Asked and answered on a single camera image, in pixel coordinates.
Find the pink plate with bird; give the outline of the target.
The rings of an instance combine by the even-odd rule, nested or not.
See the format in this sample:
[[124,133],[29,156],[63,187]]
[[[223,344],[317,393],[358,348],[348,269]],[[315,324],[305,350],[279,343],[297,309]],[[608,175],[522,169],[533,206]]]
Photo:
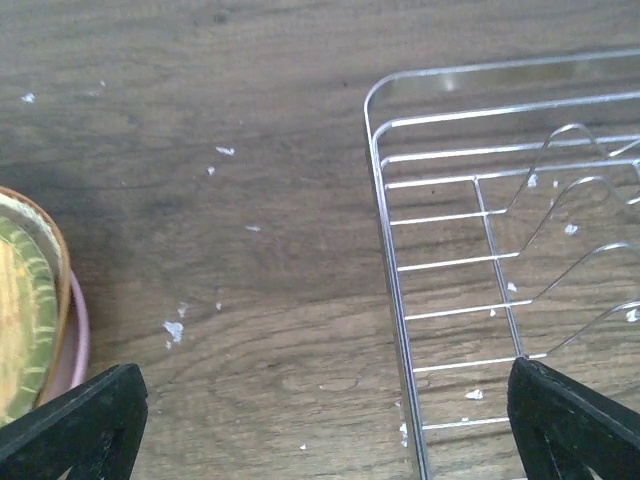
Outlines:
[[44,397],[50,401],[82,384],[87,376],[90,354],[90,323],[85,297],[71,272],[72,302],[59,361],[53,381]]

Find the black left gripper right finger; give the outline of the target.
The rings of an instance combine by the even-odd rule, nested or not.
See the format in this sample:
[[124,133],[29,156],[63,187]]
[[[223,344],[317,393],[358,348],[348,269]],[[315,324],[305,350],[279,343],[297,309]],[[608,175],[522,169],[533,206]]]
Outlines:
[[637,479],[639,414],[545,364],[518,357],[507,413],[529,479]]

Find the woven bamboo-pattern plate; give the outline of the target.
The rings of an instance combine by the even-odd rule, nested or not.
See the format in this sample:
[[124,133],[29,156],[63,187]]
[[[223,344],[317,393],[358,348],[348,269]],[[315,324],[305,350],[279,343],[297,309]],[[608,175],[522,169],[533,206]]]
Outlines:
[[1,189],[1,424],[44,403],[71,301],[69,250],[38,204]]

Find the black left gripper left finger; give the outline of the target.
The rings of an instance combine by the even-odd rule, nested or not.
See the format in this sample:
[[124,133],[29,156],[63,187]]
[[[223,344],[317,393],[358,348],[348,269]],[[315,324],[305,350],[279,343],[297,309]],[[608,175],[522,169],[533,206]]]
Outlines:
[[116,365],[1,428],[3,479],[128,479],[148,418],[136,364]]

